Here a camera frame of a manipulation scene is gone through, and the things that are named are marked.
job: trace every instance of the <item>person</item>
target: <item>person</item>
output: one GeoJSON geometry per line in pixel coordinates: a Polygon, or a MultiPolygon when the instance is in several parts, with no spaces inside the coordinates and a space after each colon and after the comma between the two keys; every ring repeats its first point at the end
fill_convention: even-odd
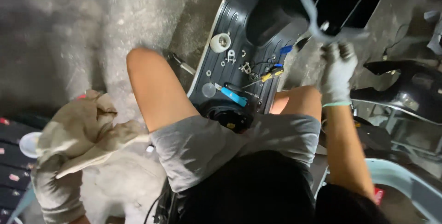
{"type": "MultiPolygon", "coordinates": [[[[270,114],[242,134],[205,119],[167,61],[144,48],[127,55],[132,88],[172,190],[179,223],[388,223],[350,110],[349,80],[357,65],[351,44],[323,48],[321,93],[313,86],[279,92],[270,114]],[[326,112],[329,183],[314,199],[308,171],[326,112]]],[[[62,154],[32,173],[45,220],[87,224],[81,173],[55,179],[62,154]]]]}

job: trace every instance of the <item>blue-handled tool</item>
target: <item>blue-handled tool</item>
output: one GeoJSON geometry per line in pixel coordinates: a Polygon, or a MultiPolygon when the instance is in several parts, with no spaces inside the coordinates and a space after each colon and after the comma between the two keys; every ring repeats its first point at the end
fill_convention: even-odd
{"type": "Polygon", "coordinates": [[[225,96],[229,97],[232,101],[236,102],[242,107],[245,107],[247,104],[247,98],[246,97],[240,97],[239,95],[235,94],[234,92],[230,91],[228,88],[225,88],[216,82],[213,83],[215,85],[215,88],[221,93],[223,93],[225,96]]]}

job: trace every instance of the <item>hand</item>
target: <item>hand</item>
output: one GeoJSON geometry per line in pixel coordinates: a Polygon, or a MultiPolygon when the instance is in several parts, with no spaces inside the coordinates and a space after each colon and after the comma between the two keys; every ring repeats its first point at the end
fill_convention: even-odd
{"type": "Polygon", "coordinates": [[[351,43],[332,43],[323,47],[327,65],[322,77],[322,106],[350,105],[349,80],[358,58],[351,43]]]}
{"type": "Polygon", "coordinates": [[[69,223],[86,212],[80,201],[82,172],[77,171],[60,179],[55,178],[66,160],[67,157],[63,154],[55,154],[45,161],[39,158],[31,172],[35,195],[47,224],[69,223]]]}

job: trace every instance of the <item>yellow screwdriver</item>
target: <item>yellow screwdriver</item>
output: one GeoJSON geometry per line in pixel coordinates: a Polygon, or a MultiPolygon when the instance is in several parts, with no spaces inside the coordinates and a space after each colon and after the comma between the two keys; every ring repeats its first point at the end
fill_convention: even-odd
{"type": "Polygon", "coordinates": [[[267,73],[267,74],[261,76],[261,78],[260,78],[259,80],[255,81],[255,82],[252,82],[252,83],[250,83],[250,84],[248,84],[248,85],[242,87],[241,89],[245,89],[245,88],[247,88],[247,87],[249,87],[249,86],[252,86],[253,84],[258,83],[258,82],[260,82],[260,81],[265,82],[265,81],[267,81],[268,79],[272,79],[272,78],[278,77],[278,76],[280,76],[283,72],[284,72],[284,68],[283,68],[283,67],[277,67],[277,68],[274,68],[274,69],[273,69],[272,71],[270,71],[269,73],[267,73]]]}

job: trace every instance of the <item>gray shorts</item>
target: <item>gray shorts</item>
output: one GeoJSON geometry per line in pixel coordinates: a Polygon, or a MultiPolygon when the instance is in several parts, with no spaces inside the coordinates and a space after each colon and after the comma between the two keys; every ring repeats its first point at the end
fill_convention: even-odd
{"type": "Polygon", "coordinates": [[[307,166],[315,157],[321,124],[307,115],[257,115],[236,134],[218,122],[194,116],[151,134],[174,192],[202,182],[230,159],[263,150],[279,151],[307,166]]]}

